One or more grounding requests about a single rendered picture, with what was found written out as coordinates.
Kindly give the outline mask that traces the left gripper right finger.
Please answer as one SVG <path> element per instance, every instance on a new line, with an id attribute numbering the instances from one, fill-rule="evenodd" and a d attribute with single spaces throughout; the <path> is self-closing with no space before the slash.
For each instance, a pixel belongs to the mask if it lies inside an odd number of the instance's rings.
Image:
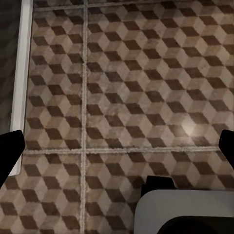
<path id="1" fill-rule="evenodd" d="M 218 146 L 234 168 L 234 131 L 223 130 Z"/>

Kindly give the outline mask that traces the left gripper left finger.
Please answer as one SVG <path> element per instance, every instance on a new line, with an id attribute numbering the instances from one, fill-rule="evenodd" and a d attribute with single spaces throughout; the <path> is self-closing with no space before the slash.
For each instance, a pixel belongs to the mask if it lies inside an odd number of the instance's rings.
<path id="1" fill-rule="evenodd" d="M 0 188 L 25 149 L 21 130 L 0 135 Z"/>

